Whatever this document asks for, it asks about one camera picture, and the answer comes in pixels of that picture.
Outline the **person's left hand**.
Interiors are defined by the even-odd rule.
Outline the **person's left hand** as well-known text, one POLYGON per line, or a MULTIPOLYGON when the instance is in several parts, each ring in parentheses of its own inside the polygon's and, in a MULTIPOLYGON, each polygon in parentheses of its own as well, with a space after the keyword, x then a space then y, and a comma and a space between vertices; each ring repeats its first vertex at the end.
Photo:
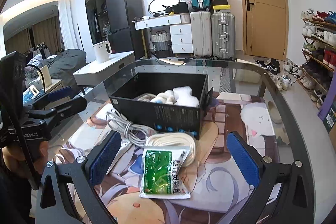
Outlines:
MULTIPOLYGON (((48 150, 49 143, 47 141, 41 142, 39 145, 40 157, 34 162, 34 169, 39 174, 43 173, 46 163, 48 162, 48 150)), ((2 149, 2 155, 3 161, 8 170, 24 178, 30 177, 29 168, 21 147, 15 145, 4 147, 2 149)))

